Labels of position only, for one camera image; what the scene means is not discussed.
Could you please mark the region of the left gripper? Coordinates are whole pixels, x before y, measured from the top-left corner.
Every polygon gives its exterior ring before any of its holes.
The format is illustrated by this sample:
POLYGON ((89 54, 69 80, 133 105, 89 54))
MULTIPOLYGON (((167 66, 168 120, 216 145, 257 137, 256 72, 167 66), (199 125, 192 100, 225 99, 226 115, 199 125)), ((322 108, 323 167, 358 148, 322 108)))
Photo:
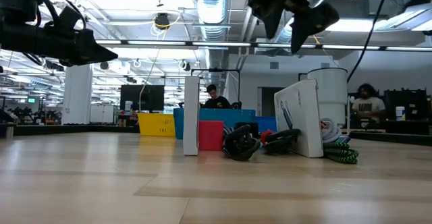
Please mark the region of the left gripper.
POLYGON ((70 65, 108 62, 118 54, 99 45, 92 30, 74 33, 74 44, 68 53, 68 39, 43 28, 1 23, 1 48, 19 53, 65 59, 70 65))

